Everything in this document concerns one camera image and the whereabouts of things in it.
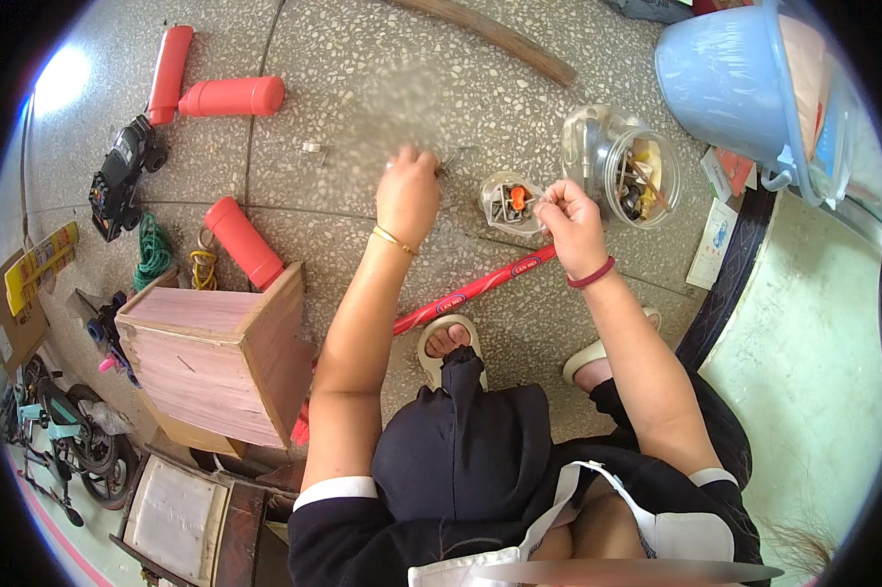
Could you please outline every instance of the yellow package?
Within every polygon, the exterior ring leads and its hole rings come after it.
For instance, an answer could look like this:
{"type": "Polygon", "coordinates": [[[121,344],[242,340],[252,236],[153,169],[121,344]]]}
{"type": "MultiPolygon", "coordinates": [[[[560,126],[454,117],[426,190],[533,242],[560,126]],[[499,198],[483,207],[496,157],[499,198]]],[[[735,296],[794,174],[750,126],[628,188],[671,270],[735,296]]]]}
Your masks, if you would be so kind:
{"type": "Polygon", "coordinates": [[[36,291],[76,258],[74,246],[80,241],[76,222],[60,228],[26,252],[4,274],[7,305],[16,316],[27,302],[36,297],[36,291]]]}

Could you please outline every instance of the white sandal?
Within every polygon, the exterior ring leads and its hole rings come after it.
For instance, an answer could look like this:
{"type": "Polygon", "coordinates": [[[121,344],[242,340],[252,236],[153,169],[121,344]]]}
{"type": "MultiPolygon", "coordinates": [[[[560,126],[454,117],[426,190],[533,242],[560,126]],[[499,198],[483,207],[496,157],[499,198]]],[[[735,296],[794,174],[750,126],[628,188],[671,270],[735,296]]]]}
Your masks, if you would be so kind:
{"type": "MultiPolygon", "coordinates": [[[[481,359],[483,358],[483,354],[481,353],[481,339],[477,336],[477,328],[474,327],[474,323],[471,322],[467,318],[467,316],[462,316],[460,314],[448,314],[447,316],[439,317],[434,322],[426,326],[424,332],[422,332],[421,336],[419,337],[419,362],[424,368],[425,373],[428,374],[428,379],[432,384],[432,389],[437,389],[441,387],[441,365],[444,364],[444,361],[442,359],[429,357],[428,353],[425,352],[425,344],[428,343],[428,338],[435,332],[442,328],[447,330],[453,324],[460,324],[467,329],[467,332],[470,334],[471,348],[474,349],[474,352],[477,353],[478,357],[480,357],[481,359]]],[[[481,373],[481,386],[484,392],[487,391],[486,369],[484,369],[481,373]]]]}
{"type": "MultiPolygon", "coordinates": [[[[662,325],[662,314],[656,308],[644,308],[643,313],[646,314],[646,317],[650,316],[658,316],[659,320],[656,323],[656,332],[660,330],[660,326],[662,325]]],[[[565,366],[561,370],[561,375],[566,382],[574,385],[574,374],[577,373],[578,369],[585,366],[591,361],[596,361],[598,359],[603,359],[607,356],[607,351],[604,350],[604,344],[600,341],[600,339],[594,341],[588,346],[585,346],[574,355],[572,358],[565,361],[565,366]]]]}

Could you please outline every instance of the gold bangle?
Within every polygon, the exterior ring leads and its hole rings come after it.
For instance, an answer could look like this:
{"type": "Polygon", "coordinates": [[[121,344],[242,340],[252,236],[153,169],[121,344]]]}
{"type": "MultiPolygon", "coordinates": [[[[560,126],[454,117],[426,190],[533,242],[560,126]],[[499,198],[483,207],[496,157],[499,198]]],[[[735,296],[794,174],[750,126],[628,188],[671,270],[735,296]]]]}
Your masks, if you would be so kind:
{"type": "Polygon", "coordinates": [[[419,255],[417,252],[415,252],[412,249],[412,247],[408,246],[404,242],[401,242],[398,239],[396,239],[395,237],[393,237],[392,235],[388,234],[388,232],[386,232],[386,229],[382,228],[379,225],[376,225],[373,227],[373,234],[375,234],[379,237],[382,237],[383,239],[385,239],[389,242],[394,242],[395,244],[397,244],[401,247],[402,251],[411,254],[411,256],[418,256],[419,255]]]}

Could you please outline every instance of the orange plastic part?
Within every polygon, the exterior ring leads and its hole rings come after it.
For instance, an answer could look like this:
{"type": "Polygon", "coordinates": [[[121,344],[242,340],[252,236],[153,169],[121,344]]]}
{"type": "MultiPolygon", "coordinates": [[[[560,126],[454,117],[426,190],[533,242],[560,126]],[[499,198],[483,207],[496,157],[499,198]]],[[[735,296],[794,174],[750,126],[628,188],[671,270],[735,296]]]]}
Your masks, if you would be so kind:
{"type": "Polygon", "coordinates": [[[509,197],[512,198],[512,208],[515,210],[526,209],[526,188],[521,185],[509,190],[509,197]]]}
{"type": "Polygon", "coordinates": [[[177,104],[181,114],[271,116],[282,107],[284,82],[275,75],[198,82],[177,104]]]}
{"type": "Polygon", "coordinates": [[[230,196],[214,204],[203,218],[256,288],[265,290],[284,272],[284,263],[255,230],[230,196]]]}
{"type": "Polygon", "coordinates": [[[167,29],[160,40],[160,51],[154,66],[154,84],[151,98],[148,99],[148,121],[154,126],[174,120],[184,64],[192,40],[193,27],[185,24],[167,29]]]}

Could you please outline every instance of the yellow rope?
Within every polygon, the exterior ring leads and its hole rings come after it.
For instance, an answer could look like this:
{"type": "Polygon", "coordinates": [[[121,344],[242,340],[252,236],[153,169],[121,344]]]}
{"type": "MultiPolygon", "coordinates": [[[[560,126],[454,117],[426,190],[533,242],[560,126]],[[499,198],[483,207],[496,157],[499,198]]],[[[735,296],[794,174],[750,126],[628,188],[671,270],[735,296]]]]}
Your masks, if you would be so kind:
{"type": "Polygon", "coordinates": [[[206,227],[201,227],[197,236],[200,249],[190,253],[190,262],[193,263],[192,285],[194,289],[216,290],[219,286],[216,281],[216,254],[210,251],[213,239],[208,244],[203,243],[204,230],[206,227]]]}

